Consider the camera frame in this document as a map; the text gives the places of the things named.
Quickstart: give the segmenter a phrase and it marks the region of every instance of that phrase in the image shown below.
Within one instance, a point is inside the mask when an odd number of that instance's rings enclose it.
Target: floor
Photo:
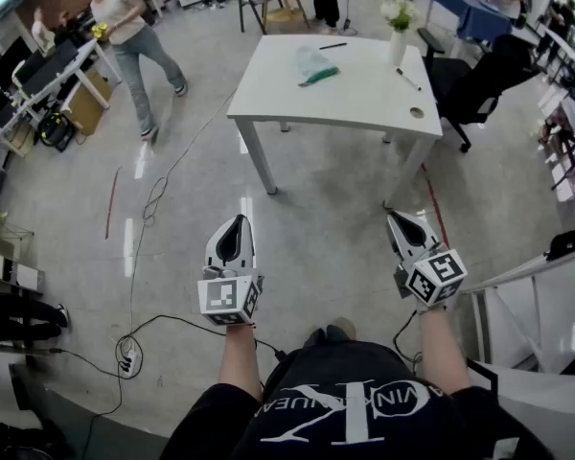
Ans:
[[[344,14],[345,0],[339,1]],[[312,16],[311,0],[303,3]],[[424,4],[418,5],[424,12]],[[378,0],[351,0],[350,18],[359,36],[389,38],[378,8]],[[289,351],[315,326],[343,315],[354,321],[359,338],[391,345],[413,309],[394,285],[397,258],[381,208],[410,145],[384,145],[373,131],[354,134],[347,128],[293,125],[285,134],[276,125],[261,124],[259,133],[280,188],[279,194],[268,196],[234,123],[225,117],[227,99],[260,38],[253,14],[249,9],[244,14],[244,34],[234,0],[221,11],[174,9],[155,27],[190,84],[188,95],[176,98],[161,71],[143,63],[152,107],[162,124],[155,146],[139,140],[122,84],[97,132],[83,145],[72,144],[64,153],[39,145],[9,169],[0,209],[9,212],[12,222],[34,230],[26,259],[46,272],[46,301],[62,302],[72,319],[72,329],[56,345],[104,369],[116,369],[115,340],[158,313],[206,325],[197,315],[196,295],[204,248],[237,213],[247,214],[253,223],[258,267],[265,275],[256,313],[259,338]],[[443,10],[433,16],[431,29],[447,48],[451,38],[445,29],[455,29],[454,19]],[[306,28],[294,24],[270,31]],[[424,50],[415,33],[409,41]],[[261,86],[281,93],[280,84]],[[471,283],[527,261],[554,235],[575,228],[575,203],[557,204],[549,189],[550,172],[530,136],[542,119],[538,100],[547,88],[534,79],[508,91],[485,126],[467,127],[473,142],[468,154],[458,150],[457,135],[449,128],[426,161],[449,244],[467,265]],[[150,190],[186,148],[134,261]],[[398,208],[425,215],[438,229],[421,172]],[[473,347],[468,312],[466,319],[456,327],[468,350]],[[137,335],[145,366],[137,379],[123,382],[124,405],[114,418],[170,435],[216,379],[222,339],[162,319]],[[404,333],[402,347],[410,355],[418,350],[417,326]],[[261,348],[259,361],[265,379],[275,358]],[[55,356],[45,364],[49,386],[76,403],[100,412],[119,400],[115,379],[73,357]]]

